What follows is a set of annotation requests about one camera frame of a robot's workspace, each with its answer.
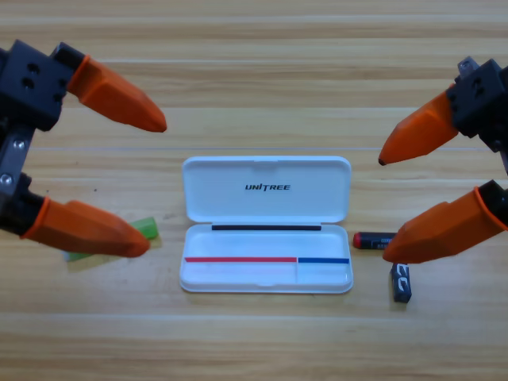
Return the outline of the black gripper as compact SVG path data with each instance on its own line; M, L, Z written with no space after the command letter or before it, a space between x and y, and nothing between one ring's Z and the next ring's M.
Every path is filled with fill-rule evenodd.
M112 121L163 133L162 110L140 88L61 42L52 57L16 40L1 50L1 229L24 235L44 198L29 191L22 172L33 135L58 122L66 93Z
M379 154L382 166L426 156L458 132L479 137L507 166L507 69L470 56L457 67L451 87L395 126Z

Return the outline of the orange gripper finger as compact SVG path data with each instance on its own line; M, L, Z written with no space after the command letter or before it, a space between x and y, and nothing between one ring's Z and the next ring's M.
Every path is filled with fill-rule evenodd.
M150 249L144 235L115 214L79 201L46 197L32 226L21 236L66 252L134 258Z
M407 221L385 248L391 263L455 256L507 230L507 190L494 180Z

